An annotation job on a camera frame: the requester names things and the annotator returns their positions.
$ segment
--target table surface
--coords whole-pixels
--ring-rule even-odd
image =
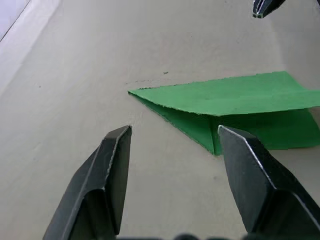
[[[1,238],[41,239],[74,172],[124,125],[121,236],[244,235],[223,158],[127,90],[283,70],[320,89],[320,13],[306,1],[265,19],[252,0],[61,1],[0,96]],[[272,154],[320,204],[320,147]]]

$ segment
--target gray surface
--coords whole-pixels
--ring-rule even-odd
[[[223,159],[127,90],[284,69],[320,88],[320,15],[305,1],[258,20],[251,0],[64,0],[0,98],[1,238],[41,239],[73,173],[126,124],[122,236],[242,236]],[[273,152],[318,203],[319,153]]]

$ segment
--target folded green paper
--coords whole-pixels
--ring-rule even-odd
[[[215,155],[221,154],[219,125],[248,131],[269,150],[320,144],[307,110],[320,106],[320,91],[303,88],[285,71],[129,93]]]

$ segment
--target green paper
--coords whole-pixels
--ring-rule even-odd
[[[320,91],[303,88],[285,71],[129,93],[215,155],[221,154],[219,125],[248,131],[270,150],[320,144],[307,110],[320,106]]]

